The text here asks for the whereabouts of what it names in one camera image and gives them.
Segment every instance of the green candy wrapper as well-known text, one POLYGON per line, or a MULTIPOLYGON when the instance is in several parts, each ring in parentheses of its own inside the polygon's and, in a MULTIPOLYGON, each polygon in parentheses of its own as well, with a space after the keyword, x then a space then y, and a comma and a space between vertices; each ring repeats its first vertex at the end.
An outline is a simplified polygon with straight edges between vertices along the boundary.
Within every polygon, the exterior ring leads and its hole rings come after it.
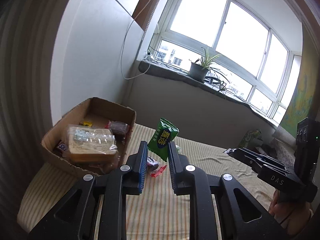
POLYGON ((166 162, 168 158, 168 144, 178 133, 178 128, 168 120, 160 118, 158 128, 148 143, 148 149, 166 162))

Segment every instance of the windowsill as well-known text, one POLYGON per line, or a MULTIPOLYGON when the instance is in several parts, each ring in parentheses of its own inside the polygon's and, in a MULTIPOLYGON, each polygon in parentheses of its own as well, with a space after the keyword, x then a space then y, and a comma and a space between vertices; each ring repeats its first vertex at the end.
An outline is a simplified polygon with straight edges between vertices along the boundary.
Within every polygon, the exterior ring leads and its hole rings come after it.
MULTIPOLYGON (((148 69, 148 67, 149 67, 149 61, 142 60, 139 64, 138 69, 141 73, 144 73, 148 69)), ((166 79, 170 79, 170 80, 181 81, 186 84, 189 84, 190 86, 198 87, 204 91, 207 91, 207 92, 214 94, 218 97, 221 97, 225 100, 246 106, 247 108, 249 108, 252 111, 253 114, 255 114, 256 116, 263 119, 265 122, 267 122, 274 129, 276 129, 279 125, 274 120, 269 119, 264 114, 260 113, 260 111, 256 110, 253 106, 248 104, 246 101, 244 101, 240 97, 233 95, 229 92, 225 92, 225 94, 222 92, 218 92, 218 89, 216 87, 213 87, 212 85, 209 85, 206 82, 201 83, 199 81, 196 81, 180 71, 176 71, 176 70, 170 69, 166 66, 159 65, 156 62, 151 62, 150 68, 148 69, 146 74, 151 75, 151 76, 166 78, 166 79)))

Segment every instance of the bread in plastic bag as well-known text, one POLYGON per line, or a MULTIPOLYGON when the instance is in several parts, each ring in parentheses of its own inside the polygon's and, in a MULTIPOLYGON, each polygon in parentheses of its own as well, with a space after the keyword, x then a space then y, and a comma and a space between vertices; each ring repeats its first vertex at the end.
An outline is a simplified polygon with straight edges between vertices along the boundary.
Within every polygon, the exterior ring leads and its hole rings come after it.
POLYGON ((68 126, 68 156, 75 163, 112 161, 118 155, 115 136, 109 129, 68 126))

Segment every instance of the snack package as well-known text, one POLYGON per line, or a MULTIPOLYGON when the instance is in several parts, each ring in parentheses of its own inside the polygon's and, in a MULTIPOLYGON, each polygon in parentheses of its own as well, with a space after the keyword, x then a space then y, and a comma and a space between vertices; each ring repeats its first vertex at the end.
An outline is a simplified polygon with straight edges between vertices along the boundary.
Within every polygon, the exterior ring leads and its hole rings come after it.
POLYGON ((105 128, 110 129, 113 134, 119 134, 123 136, 125 136, 129 131, 129 125, 124 122, 117 121, 109 121, 105 128))
POLYGON ((61 140, 53 149, 53 153, 58 155, 59 157, 63 157, 65 155, 65 152, 67 151, 68 151, 68 146, 61 140))
POLYGON ((68 126, 68 159, 75 163, 105 163, 117 155, 115 136, 109 129, 68 126))
POLYGON ((168 144, 178 133, 178 128, 166 119, 161 118, 157 130, 148 143, 148 149, 166 162, 168 158, 168 144))
POLYGON ((92 122, 88 122, 88 121, 81 121, 80 124, 83 126, 88 126, 88 127, 92 126, 92 122))
POLYGON ((239 143, 238 148, 248 148, 248 145, 253 138, 262 141, 260 129, 256 129, 253 131, 247 131, 247 133, 245 134, 245 136, 242 138, 241 142, 239 143))
POLYGON ((159 162, 157 162, 154 158, 151 156, 148 156, 147 158, 147 171, 155 171, 159 167, 159 162))

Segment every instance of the red candy wrapper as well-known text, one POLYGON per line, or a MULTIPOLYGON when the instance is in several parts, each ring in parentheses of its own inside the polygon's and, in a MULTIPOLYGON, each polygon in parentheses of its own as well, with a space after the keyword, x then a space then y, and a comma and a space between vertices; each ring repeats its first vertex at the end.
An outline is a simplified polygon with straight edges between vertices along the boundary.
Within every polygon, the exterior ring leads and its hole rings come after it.
POLYGON ((153 178, 158 177, 162 172, 164 172, 166 167, 167 167, 167 165, 160 167, 158 170, 156 170, 155 172, 151 173, 151 177, 153 177, 153 178))

